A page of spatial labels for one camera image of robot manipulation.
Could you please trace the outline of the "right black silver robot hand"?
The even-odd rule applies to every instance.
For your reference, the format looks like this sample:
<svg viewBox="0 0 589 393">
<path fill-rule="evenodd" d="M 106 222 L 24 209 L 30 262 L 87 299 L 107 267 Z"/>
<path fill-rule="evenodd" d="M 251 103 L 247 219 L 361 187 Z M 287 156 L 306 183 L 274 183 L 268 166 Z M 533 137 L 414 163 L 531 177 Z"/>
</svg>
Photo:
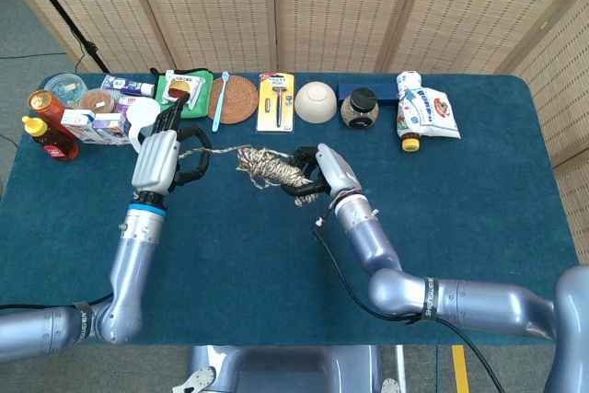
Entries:
<svg viewBox="0 0 589 393">
<path fill-rule="evenodd" d="M 298 147 L 287 165 L 302 173 L 303 182 L 288 184 L 284 179 L 280 188 L 300 203 L 313 202 L 322 194 L 337 198 L 363 190 L 349 163 L 327 144 Z"/>
</svg>

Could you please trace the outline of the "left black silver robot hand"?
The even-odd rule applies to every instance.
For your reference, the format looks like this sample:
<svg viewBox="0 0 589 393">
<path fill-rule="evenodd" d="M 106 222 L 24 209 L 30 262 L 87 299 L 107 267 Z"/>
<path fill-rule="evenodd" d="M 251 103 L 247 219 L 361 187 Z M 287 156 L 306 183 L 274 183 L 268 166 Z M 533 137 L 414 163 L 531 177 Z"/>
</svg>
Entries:
<svg viewBox="0 0 589 393">
<path fill-rule="evenodd" d="M 132 177 L 137 192 L 168 195 L 177 186 L 201 179 L 206 173 L 213 149 L 208 136 L 197 125 L 179 125 L 181 112 L 189 98 L 189 93 L 183 93 L 171 107 L 161 111 L 151 134 L 141 143 Z M 191 137 L 200 140 L 201 157 L 195 169 L 183 171 L 179 165 L 180 146 Z"/>
</svg>

